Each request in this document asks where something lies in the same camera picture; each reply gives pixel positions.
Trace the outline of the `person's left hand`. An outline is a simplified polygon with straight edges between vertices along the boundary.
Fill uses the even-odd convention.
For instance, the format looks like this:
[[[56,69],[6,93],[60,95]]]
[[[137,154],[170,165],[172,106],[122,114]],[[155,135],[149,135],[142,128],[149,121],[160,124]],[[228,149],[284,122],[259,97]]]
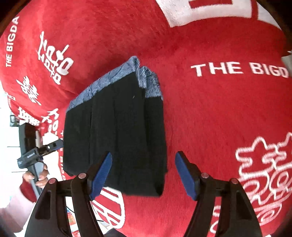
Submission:
[[[47,165],[44,164],[44,168],[43,171],[40,173],[38,181],[35,183],[35,185],[39,188],[44,188],[46,183],[48,182],[48,176],[49,172],[47,170]],[[26,181],[26,182],[30,182],[32,180],[34,180],[35,176],[30,172],[30,171],[26,171],[22,178]]]

